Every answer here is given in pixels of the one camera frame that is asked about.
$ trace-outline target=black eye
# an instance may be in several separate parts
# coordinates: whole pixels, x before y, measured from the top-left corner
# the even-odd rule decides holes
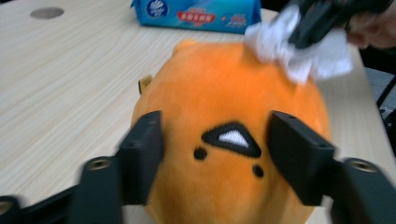
[[[194,150],[194,158],[199,161],[206,159],[207,151],[203,147],[198,147]]]
[[[255,164],[253,165],[253,174],[257,176],[258,178],[262,178],[264,176],[264,171],[260,167],[260,165]]]
[[[262,154],[248,129],[236,121],[205,132],[202,139],[212,146],[228,149],[247,157],[259,158]]]

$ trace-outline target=human hand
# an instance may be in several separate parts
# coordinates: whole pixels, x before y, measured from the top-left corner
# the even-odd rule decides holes
[[[396,0],[382,14],[352,17],[349,27],[347,40],[361,49],[369,45],[379,49],[396,47]]]

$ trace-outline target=round stuffed toy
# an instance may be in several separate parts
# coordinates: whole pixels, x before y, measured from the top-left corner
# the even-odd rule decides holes
[[[271,161],[272,111],[291,114],[329,139],[316,84],[288,80],[243,43],[180,42],[143,91],[141,116],[162,111],[163,161],[148,198],[156,223],[305,223],[303,206]]]

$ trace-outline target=white triangle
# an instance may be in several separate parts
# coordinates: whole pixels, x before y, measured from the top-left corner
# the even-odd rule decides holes
[[[240,147],[248,148],[248,142],[244,136],[237,130],[232,130],[227,133],[223,133],[219,136],[219,141],[228,142]]]

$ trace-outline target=round logo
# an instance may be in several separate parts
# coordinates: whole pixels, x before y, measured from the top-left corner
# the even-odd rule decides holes
[[[161,17],[168,14],[168,5],[162,0],[151,0],[146,5],[146,11],[150,17]]]

